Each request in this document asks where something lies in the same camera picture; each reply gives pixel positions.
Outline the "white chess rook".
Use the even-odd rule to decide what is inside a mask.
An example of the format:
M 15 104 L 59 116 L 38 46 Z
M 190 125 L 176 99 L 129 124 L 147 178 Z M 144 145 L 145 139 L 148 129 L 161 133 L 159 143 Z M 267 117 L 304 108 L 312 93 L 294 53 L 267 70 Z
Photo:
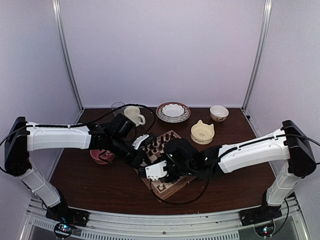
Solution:
M 158 185 L 158 190 L 159 190 L 159 191 L 163 191 L 163 190 L 164 190 L 164 184 L 163 184 L 163 183 L 160 183 L 160 184 Z

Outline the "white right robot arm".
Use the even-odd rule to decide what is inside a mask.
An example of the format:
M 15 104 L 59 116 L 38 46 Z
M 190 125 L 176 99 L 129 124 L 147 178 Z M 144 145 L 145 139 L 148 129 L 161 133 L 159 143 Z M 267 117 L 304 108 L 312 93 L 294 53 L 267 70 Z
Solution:
M 192 175 L 211 179 L 216 172 L 229 174 L 240 169 L 270 162 L 282 162 L 282 170 L 265 191 L 265 200 L 256 210 L 259 220 L 268 220 L 297 185 L 311 175 L 317 162 L 311 144 L 320 143 L 304 134 L 291 120 L 261 137 L 234 144 L 194 148 L 184 138 L 170 140 L 161 155 L 162 177 Z

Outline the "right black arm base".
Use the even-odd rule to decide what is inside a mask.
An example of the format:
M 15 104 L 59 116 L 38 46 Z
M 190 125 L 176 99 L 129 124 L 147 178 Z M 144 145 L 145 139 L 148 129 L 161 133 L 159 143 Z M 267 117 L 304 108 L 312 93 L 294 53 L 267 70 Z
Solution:
M 241 224 L 249 226 L 279 218 L 282 216 L 280 208 L 280 206 L 267 205 L 241 210 L 239 212 Z

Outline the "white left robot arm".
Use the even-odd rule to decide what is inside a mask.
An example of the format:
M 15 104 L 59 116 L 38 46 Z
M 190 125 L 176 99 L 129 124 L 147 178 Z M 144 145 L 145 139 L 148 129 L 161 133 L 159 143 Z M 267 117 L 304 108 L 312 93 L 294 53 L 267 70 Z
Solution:
M 36 194 L 61 222 L 72 218 L 72 211 L 63 202 L 62 194 L 51 185 L 31 163 L 30 153 L 60 149 L 107 150 L 138 169 L 147 159 L 146 153 L 125 141 L 134 128 L 131 120 L 118 114 L 107 123 L 81 123 L 76 125 L 39 124 L 18 117 L 4 145 L 4 172 L 19 178 Z

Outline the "wooden chess board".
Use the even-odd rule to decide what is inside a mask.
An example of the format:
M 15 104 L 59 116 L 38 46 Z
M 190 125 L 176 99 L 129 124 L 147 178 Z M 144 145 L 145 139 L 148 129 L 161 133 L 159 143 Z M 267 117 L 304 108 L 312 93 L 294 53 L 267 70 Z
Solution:
M 196 178 L 189 172 L 186 161 L 191 160 L 198 150 L 173 130 L 158 137 L 151 133 L 141 135 L 132 146 L 146 153 L 148 159 L 142 162 L 136 173 L 160 202 Z

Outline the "pink cat-ear bowl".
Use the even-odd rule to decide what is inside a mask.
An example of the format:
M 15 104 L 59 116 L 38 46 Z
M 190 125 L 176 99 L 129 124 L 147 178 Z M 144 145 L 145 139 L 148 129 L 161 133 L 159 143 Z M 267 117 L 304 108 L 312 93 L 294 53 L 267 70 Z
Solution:
M 99 150 L 99 149 L 90 150 L 90 156 L 99 165 L 109 164 L 116 157 L 112 152 L 110 152 L 108 150 L 104 150 L 104 149 L 102 149 L 102 150 Z

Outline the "yellow cat-ear bowl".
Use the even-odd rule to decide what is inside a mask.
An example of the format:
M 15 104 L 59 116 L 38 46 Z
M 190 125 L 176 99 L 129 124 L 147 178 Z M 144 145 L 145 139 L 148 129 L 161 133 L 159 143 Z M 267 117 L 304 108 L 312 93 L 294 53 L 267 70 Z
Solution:
M 214 136 L 214 124 L 206 124 L 201 119 L 199 119 L 190 129 L 191 140 L 200 145 L 210 144 L 213 141 Z

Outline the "cream ribbed mug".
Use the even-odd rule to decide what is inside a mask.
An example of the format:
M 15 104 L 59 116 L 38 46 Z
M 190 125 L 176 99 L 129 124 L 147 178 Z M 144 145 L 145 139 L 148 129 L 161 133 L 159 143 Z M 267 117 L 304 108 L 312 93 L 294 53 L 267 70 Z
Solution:
M 135 126 L 143 126 L 146 124 L 146 118 L 141 114 L 140 108 L 137 106 L 128 106 L 124 109 L 124 115 L 130 119 Z

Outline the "white scalloped bowl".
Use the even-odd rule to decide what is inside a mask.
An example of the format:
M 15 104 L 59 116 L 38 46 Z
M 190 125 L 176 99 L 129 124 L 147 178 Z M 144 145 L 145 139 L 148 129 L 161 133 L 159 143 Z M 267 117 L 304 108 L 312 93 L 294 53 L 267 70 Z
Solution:
M 184 114 L 185 109 L 183 106 L 175 103 L 166 104 L 162 107 L 162 113 L 170 118 L 176 118 Z

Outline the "white floral small bowl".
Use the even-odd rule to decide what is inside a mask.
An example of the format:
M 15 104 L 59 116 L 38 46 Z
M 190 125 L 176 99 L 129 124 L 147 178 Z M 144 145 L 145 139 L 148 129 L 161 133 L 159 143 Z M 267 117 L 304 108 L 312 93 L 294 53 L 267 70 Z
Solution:
M 215 122 L 223 122 L 229 116 L 229 110 L 224 106 L 220 105 L 213 105 L 209 109 L 210 117 Z

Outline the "clear drinking glass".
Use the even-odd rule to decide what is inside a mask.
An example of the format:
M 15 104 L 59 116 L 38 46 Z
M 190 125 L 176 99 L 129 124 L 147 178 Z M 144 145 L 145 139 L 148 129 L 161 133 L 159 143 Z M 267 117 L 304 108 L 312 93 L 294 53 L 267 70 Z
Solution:
M 111 109 L 112 109 L 113 111 L 122 111 L 124 105 L 125 105 L 124 102 L 122 102 L 122 101 L 117 101 L 117 102 L 114 102 L 114 103 L 111 105 Z

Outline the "front aluminium rail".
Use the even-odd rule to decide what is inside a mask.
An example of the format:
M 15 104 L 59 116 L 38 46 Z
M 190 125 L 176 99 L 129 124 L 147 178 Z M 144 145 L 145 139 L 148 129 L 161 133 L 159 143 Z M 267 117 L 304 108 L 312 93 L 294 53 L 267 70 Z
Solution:
M 260 240 L 258 231 L 275 225 L 273 240 L 309 240 L 295 197 L 281 207 L 282 216 L 244 226 L 239 210 L 182 215 L 134 215 L 89 211 L 87 225 L 77 226 L 70 240 Z

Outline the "left aluminium frame post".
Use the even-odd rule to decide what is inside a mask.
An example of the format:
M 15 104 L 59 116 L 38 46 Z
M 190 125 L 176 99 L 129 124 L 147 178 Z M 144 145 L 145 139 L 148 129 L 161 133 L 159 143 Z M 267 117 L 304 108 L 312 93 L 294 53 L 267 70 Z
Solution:
M 84 110 L 84 106 L 83 106 L 80 93 L 76 84 L 76 80 L 75 80 L 75 76 L 74 76 L 74 72 L 71 64 L 71 59 L 68 51 L 60 1 L 52 0 L 52 7 L 53 7 L 53 14 L 54 14 L 54 18 L 57 26 L 58 35 L 59 35 L 60 47 L 62 51 L 63 63 L 65 66 L 67 78 L 70 83 L 71 91 L 76 101 L 77 107 L 79 111 L 82 112 Z

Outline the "aluminium frame post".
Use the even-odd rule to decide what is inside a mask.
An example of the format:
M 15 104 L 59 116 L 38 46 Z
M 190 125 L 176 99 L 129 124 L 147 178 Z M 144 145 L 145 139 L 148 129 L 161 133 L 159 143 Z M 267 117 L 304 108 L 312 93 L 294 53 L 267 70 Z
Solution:
M 75 76 L 74 76 L 74 72 L 71 64 L 71 59 L 68 51 L 60 1 L 52 0 L 52 7 L 53 7 L 53 14 L 54 14 L 54 18 L 57 26 L 58 35 L 59 35 L 60 47 L 62 51 L 63 63 L 65 66 L 67 78 L 70 83 L 71 91 L 76 101 L 77 107 L 79 111 L 82 112 L 84 110 L 84 106 L 83 106 L 80 93 L 76 84 L 76 80 L 75 80 Z
M 260 66 L 263 59 L 263 53 L 264 53 L 264 49 L 266 46 L 268 33 L 270 29 L 272 9 L 273 9 L 273 0 L 265 0 L 256 54 L 253 62 L 252 71 L 250 74 L 248 88 L 247 88 L 244 101 L 242 104 L 242 108 L 241 108 L 243 112 L 248 111 L 248 107 L 254 91 L 255 83 L 258 79 L 258 74 L 259 74 Z

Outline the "right aluminium frame post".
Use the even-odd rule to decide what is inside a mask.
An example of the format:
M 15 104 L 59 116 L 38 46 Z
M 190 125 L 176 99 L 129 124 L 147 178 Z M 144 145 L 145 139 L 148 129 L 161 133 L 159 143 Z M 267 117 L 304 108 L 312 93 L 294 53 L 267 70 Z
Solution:
M 263 59 L 263 53 L 264 53 L 264 49 L 266 46 L 268 33 L 270 29 L 272 9 L 273 9 L 273 0 L 265 0 L 256 54 L 253 62 L 252 71 L 250 74 L 248 88 L 247 88 L 244 101 L 242 104 L 242 108 L 241 108 L 243 112 L 248 111 L 248 107 L 254 91 L 255 83 L 258 79 L 258 74 L 259 74 L 260 66 Z

